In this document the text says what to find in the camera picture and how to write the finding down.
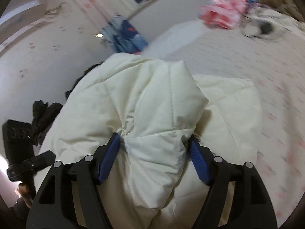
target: red and white cloth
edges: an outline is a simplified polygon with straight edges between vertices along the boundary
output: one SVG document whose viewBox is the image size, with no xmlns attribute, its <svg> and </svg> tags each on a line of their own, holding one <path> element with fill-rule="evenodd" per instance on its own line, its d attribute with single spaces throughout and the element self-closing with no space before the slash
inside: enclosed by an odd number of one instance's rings
<svg viewBox="0 0 305 229">
<path fill-rule="evenodd" d="M 247 4 L 248 0 L 212 0 L 211 5 L 201 7 L 199 18 L 208 26 L 219 25 L 231 29 L 239 25 Z"/>
</svg>

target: bed sheet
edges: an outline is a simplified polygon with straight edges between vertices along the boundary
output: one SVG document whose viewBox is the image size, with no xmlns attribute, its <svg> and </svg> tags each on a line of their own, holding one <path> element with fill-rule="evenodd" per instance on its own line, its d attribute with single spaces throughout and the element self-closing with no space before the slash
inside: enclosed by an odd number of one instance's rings
<svg viewBox="0 0 305 229">
<path fill-rule="evenodd" d="M 187 37 L 192 24 L 198 37 Z M 208 30 L 191 21 L 159 36 L 147 57 L 184 60 L 191 74 L 252 79 L 263 103 L 256 168 L 269 192 L 278 226 L 305 192 L 305 41 L 298 29 L 276 41 L 250 39 L 237 30 Z M 179 42 L 179 47 L 171 47 Z M 166 49 L 160 54 L 160 47 Z"/>
</svg>

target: white cloth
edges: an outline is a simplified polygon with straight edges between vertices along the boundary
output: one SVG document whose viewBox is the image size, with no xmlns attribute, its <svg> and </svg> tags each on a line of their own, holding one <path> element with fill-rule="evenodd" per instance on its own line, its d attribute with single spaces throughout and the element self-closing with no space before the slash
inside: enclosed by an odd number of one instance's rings
<svg viewBox="0 0 305 229">
<path fill-rule="evenodd" d="M 211 146 L 215 142 L 217 149 L 213 151 L 225 159 L 236 163 L 255 159 L 256 142 L 252 140 L 260 120 L 249 122 L 249 118 L 259 118 L 261 108 L 253 83 L 213 76 L 195 79 L 183 61 L 112 55 L 79 82 L 49 130 L 41 152 L 53 151 L 56 160 L 64 164 L 94 153 L 113 132 L 121 136 L 122 147 L 109 178 L 98 188 L 114 229 L 161 228 L 177 222 L 188 226 L 194 222 L 196 212 L 190 217 L 183 212 L 194 203 L 190 197 L 196 196 L 192 194 L 200 194 L 194 208 L 200 209 L 208 188 L 186 161 L 184 143 L 198 122 L 206 123 L 196 129 L 201 141 Z M 209 120 L 202 116 L 207 104 L 212 114 Z M 241 121 L 244 114 L 249 117 Z M 213 141 L 215 134 L 224 140 Z M 48 170 L 35 176 L 36 188 Z M 174 186 L 179 202 L 171 207 L 167 205 L 172 204 Z M 79 223 L 84 225 L 78 206 L 76 199 Z M 170 208 L 168 216 L 162 213 L 166 211 L 163 207 Z"/>
</svg>

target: white bed sheet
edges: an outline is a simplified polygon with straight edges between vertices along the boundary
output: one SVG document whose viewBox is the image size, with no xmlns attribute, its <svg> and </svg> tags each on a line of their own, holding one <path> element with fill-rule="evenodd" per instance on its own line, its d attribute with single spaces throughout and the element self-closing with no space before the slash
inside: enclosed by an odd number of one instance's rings
<svg viewBox="0 0 305 229">
<path fill-rule="evenodd" d="M 239 29 L 209 30 L 194 20 L 175 25 L 143 52 L 151 58 L 184 60 L 191 74 L 254 81 L 264 112 L 256 168 L 278 226 L 305 192 L 305 41 L 298 24 L 291 19 L 284 24 L 292 32 L 267 42 L 246 38 Z"/>
</svg>

